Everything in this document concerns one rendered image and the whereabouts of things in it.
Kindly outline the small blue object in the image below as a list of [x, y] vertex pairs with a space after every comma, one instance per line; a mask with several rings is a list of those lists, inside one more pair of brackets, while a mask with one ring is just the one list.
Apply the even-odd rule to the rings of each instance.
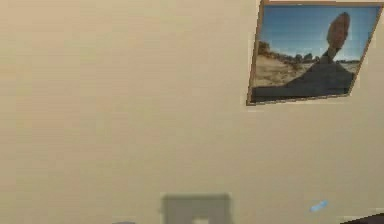
[[318, 202], [317, 204], [311, 206], [309, 211], [310, 212], [316, 212], [316, 211], [319, 211], [319, 210], [323, 209], [327, 205], [328, 205], [328, 201], [327, 200], [322, 200], [322, 201]]

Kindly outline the framed desert rock picture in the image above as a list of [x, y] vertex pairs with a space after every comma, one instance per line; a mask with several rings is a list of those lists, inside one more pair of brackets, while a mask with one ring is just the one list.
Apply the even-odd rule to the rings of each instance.
[[260, 3], [246, 104], [348, 96], [384, 2]]

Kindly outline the dark brown furniture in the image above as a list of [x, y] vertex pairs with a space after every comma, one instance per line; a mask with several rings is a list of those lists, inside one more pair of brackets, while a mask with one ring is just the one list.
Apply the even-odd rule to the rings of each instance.
[[366, 217], [341, 222], [340, 224], [384, 224], [384, 213], [374, 214]]

